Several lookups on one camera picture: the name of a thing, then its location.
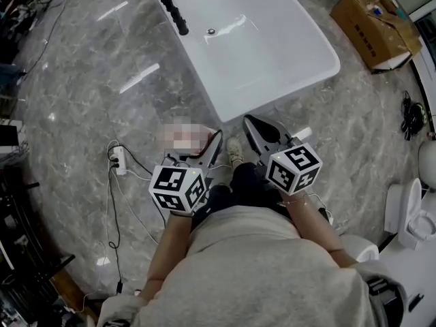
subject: white shoe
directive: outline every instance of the white shoe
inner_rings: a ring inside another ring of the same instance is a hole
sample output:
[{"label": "white shoe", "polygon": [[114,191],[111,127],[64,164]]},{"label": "white shoe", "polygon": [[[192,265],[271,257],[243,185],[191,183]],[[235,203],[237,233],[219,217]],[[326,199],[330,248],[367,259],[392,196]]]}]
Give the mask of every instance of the white shoe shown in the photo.
[{"label": "white shoe", "polygon": [[231,137],[227,140],[227,154],[233,170],[244,163],[243,148],[237,138]]}]

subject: white cube with markers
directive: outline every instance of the white cube with markers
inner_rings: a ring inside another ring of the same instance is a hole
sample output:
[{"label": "white cube with markers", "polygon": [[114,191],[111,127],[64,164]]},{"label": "white cube with markers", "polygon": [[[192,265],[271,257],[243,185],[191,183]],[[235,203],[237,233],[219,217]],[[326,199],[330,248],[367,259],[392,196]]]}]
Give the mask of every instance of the white cube with markers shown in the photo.
[{"label": "white cube with markers", "polygon": [[287,195],[292,195],[312,185],[321,167],[321,159],[305,143],[271,155],[266,179]]},{"label": "white cube with markers", "polygon": [[149,192],[161,210],[192,215],[206,193],[206,183],[200,168],[156,166]]}]

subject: gray tile floor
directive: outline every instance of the gray tile floor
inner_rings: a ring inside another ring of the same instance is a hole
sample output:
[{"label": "gray tile floor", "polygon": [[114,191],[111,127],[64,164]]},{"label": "gray tile floor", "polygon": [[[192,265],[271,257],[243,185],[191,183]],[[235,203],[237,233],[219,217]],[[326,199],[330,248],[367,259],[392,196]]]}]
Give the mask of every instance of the gray tile floor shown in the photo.
[{"label": "gray tile floor", "polygon": [[[107,11],[127,1],[119,10]],[[404,141],[400,103],[403,91],[420,99],[410,66],[370,75],[357,52],[329,17],[337,0],[299,0],[321,27],[341,60],[334,78],[266,115],[291,132],[311,126],[324,167],[314,190],[332,211],[340,233],[382,239],[384,201],[389,184],[417,175],[417,152],[425,131]],[[47,51],[21,84],[15,117],[27,124],[32,178],[41,182],[35,199],[56,244],[77,259],[68,266],[85,292],[113,294],[118,280],[114,251],[109,264],[99,241],[106,242],[106,147],[126,144],[152,168],[163,153],[157,132],[174,116],[190,116],[213,128],[214,122],[187,66],[185,55],[155,0],[71,0]],[[47,12],[27,38],[16,63],[27,69],[62,7]],[[160,68],[120,94],[139,72]],[[241,126],[223,127],[241,138]],[[131,160],[129,167],[144,176]],[[120,178],[132,209],[159,238],[163,224],[148,195],[147,182]],[[124,292],[142,287],[155,245],[114,186],[121,224],[120,261]],[[115,239],[110,208],[109,236]]]}]

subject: gray shirt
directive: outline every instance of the gray shirt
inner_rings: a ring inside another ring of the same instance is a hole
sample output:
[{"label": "gray shirt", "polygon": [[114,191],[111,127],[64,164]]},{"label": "gray shirt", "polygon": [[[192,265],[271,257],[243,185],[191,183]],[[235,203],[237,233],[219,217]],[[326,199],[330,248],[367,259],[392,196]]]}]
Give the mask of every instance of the gray shirt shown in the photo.
[{"label": "gray shirt", "polygon": [[377,262],[339,268],[285,217],[235,206],[191,235],[187,257],[147,306],[138,297],[109,298],[97,326],[115,319],[135,327],[385,326],[363,279],[389,279],[384,270]]}]

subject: power strip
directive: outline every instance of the power strip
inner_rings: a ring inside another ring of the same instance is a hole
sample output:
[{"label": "power strip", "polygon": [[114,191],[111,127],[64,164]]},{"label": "power strip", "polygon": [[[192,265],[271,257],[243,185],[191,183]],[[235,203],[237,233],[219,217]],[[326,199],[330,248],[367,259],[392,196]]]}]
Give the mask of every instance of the power strip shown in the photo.
[{"label": "power strip", "polygon": [[116,146],[112,150],[111,159],[117,158],[119,167],[115,168],[116,174],[124,176],[127,173],[127,166],[125,164],[125,152],[122,146]]}]

